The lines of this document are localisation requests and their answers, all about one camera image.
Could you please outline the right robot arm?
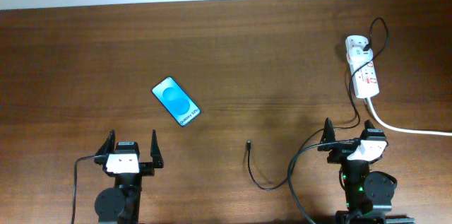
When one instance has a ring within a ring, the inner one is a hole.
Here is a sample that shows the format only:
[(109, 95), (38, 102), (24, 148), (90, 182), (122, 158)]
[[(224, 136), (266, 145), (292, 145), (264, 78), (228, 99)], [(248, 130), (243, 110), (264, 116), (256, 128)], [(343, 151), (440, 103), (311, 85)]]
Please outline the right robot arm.
[(325, 120), (319, 151), (327, 151), (327, 163), (340, 165), (340, 184), (345, 191), (347, 209), (337, 211), (336, 223), (414, 223), (407, 216), (387, 216), (398, 181), (370, 165), (379, 161), (388, 146), (384, 132), (367, 120), (358, 138), (338, 141), (332, 121)]

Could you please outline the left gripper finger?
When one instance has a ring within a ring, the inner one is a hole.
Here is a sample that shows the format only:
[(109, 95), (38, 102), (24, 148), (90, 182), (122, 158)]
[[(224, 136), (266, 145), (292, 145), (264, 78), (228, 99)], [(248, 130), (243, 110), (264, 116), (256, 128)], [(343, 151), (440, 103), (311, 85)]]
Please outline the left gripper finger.
[(97, 150), (96, 155), (108, 155), (114, 151), (115, 131), (111, 130), (105, 142)]
[(163, 163), (162, 154), (157, 142), (156, 130), (154, 129), (151, 136), (150, 156), (153, 159), (153, 163)]

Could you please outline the blue Samsung Galaxy smartphone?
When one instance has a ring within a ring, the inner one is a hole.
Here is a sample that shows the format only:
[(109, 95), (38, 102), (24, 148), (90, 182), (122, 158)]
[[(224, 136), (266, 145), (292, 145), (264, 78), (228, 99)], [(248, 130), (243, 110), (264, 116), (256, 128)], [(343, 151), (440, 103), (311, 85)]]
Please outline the blue Samsung Galaxy smartphone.
[(159, 82), (151, 92), (180, 126), (186, 126), (201, 114), (200, 107), (171, 76)]

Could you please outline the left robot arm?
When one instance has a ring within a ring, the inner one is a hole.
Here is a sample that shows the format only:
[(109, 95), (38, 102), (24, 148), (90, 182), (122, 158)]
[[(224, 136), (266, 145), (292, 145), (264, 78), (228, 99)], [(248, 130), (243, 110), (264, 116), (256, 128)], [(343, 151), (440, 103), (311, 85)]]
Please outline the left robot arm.
[(142, 192), (142, 179), (164, 167), (158, 147), (156, 131), (151, 134), (150, 162), (139, 160), (139, 146), (135, 141), (115, 141), (115, 132), (97, 150), (95, 163), (114, 178), (114, 186), (101, 191), (95, 200), (99, 223), (137, 223)]

